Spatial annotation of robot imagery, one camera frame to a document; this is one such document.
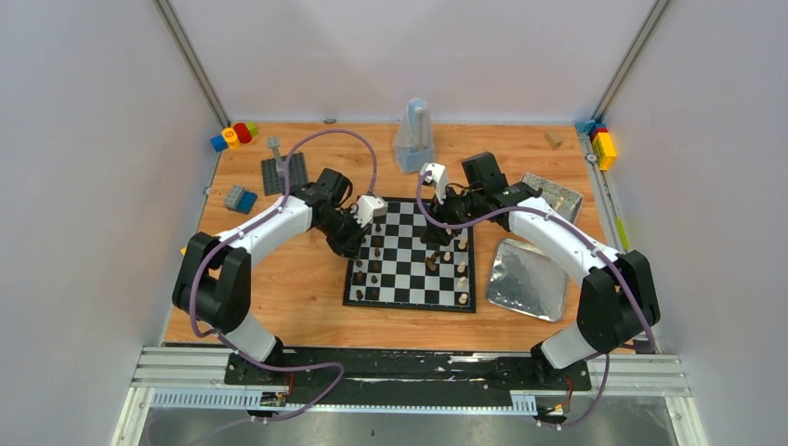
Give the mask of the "black white chessboard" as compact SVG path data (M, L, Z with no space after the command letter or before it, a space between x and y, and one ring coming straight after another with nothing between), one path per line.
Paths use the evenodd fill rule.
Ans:
M374 219L362 239L360 255L348 262L343 304L370 308L476 311L473 229L453 237L448 246L427 244L427 228L414 198L387 197L387 213ZM430 272L428 256L438 269ZM362 290L364 299L356 299ZM465 305L458 303L468 294Z

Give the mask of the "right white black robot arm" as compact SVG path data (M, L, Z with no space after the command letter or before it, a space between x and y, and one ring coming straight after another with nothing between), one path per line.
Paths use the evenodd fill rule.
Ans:
M644 334L655 349L652 328L661 319L649 260L637 250L621 253L581 231L546 201L540 190L509 183L488 151L465 159L467 184L454 190L446 167L426 163L421 186L434 191L417 205L427 221L424 240L445 245L460 230L491 221L533 244L580 287L576 320L532 348L531 375L555 387L578 361L622 348Z

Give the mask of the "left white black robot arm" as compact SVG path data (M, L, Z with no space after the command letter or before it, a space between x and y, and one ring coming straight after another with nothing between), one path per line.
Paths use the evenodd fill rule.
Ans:
M338 256L356 258L374 219L387 203L371 193L343 205L350 180L326 168L314 182L293 186L263 213L218 235L198 232L187 243L172 302L249 362L263 384L284 372L281 340L251 310L254 267L283 243L310 230L320 231Z

